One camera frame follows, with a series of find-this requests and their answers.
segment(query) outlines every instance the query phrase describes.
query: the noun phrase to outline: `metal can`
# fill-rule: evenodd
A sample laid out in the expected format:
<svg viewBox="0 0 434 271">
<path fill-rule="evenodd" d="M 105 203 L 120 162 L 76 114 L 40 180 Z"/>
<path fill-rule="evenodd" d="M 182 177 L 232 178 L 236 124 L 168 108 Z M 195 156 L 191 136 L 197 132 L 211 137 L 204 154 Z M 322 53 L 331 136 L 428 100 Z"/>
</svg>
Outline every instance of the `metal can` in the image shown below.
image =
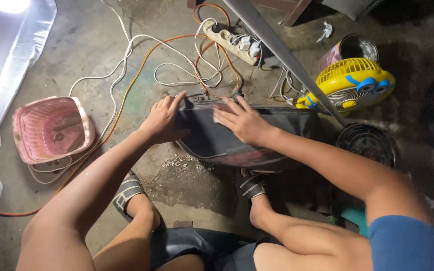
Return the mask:
<svg viewBox="0 0 434 271">
<path fill-rule="evenodd" d="M 377 48 L 372 41 L 357 34 L 349 34 L 319 59 L 319 72 L 338 61 L 353 57 L 362 57 L 377 63 Z"/>
</svg>

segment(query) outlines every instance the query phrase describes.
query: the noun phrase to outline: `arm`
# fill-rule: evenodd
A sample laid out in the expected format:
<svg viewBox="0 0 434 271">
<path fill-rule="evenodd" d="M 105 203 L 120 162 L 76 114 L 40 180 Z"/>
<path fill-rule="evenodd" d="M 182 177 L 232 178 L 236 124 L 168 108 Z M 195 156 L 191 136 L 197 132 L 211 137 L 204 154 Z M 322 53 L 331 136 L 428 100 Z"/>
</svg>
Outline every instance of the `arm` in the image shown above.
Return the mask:
<svg viewBox="0 0 434 271">
<path fill-rule="evenodd" d="M 154 104 L 137 131 L 96 159 L 35 215 L 23 234 L 17 269 L 94 269 L 86 234 L 149 147 L 189 132 L 175 132 L 173 126 L 184 95 L 167 96 Z"/>
<path fill-rule="evenodd" d="M 432 223 L 419 195 L 400 172 L 337 147 L 284 132 L 268 124 L 243 98 L 238 97 L 238 100 L 243 108 L 229 99 L 224 100 L 234 114 L 215 106 L 215 118 L 244 143 L 269 148 L 300 161 L 363 200 L 368 225 L 387 215 Z"/>
</svg>

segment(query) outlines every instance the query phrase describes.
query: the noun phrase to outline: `pink plastic basket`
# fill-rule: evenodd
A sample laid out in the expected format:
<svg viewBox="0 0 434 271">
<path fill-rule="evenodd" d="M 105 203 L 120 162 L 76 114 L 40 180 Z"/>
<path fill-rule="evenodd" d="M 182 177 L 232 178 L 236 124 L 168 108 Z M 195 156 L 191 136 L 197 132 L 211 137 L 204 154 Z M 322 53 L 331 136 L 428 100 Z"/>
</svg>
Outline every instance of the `pink plastic basket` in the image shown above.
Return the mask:
<svg viewBox="0 0 434 271">
<path fill-rule="evenodd" d="M 84 151 L 95 129 L 77 98 L 53 96 L 18 108 L 13 136 L 23 162 L 37 164 Z"/>
</svg>

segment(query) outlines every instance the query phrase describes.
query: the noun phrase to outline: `power strip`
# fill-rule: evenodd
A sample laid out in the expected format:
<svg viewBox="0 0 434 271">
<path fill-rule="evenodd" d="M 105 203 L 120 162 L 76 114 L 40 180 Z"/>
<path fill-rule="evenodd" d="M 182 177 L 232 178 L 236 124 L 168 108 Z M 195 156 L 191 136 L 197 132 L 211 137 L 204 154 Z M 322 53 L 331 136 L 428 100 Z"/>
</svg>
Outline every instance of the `power strip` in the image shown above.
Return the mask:
<svg viewBox="0 0 434 271">
<path fill-rule="evenodd" d="M 250 65 L 255 65 L 257 62 L 257 57 L 252 57 L 249 54 L 249 50 L 247 51 L 241 51 L 239 48 L 239 42 L 234 42 L 233 45 L 231 45 L 231 39 L 235 35 L 228 32 L 227 30 L 221 30 L 219 33 L 214 33 L 212 31 L 212 26 L 215 24 L 215 22 L 207 21 L 203 24 L 203 31 L 204 33 L 212 40 L 220 44 L 224 49 L 229 49 L 230 52 L 234 53 L 236 56 L 244 60 Z"/>
</svg>

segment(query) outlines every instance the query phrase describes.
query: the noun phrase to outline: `wooden furniture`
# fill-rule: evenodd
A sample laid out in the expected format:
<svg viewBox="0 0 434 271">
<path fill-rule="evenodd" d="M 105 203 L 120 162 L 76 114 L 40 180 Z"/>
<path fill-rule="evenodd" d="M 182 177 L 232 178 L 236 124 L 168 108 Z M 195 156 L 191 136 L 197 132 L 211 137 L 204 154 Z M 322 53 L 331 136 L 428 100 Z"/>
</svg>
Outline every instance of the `wooden furniture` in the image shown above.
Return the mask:
<svg viewBox="0 0 434 271">
<path fill-rule="evenodd" d="M 252 0 L 252 3 L 286 12 L 283 20 L 284 25 L 292 27 L 311 1 L 312 0 Z M 202 2 L 203 0 L 187 0 L 187 7 L 193 9 Z"/>
</svg>

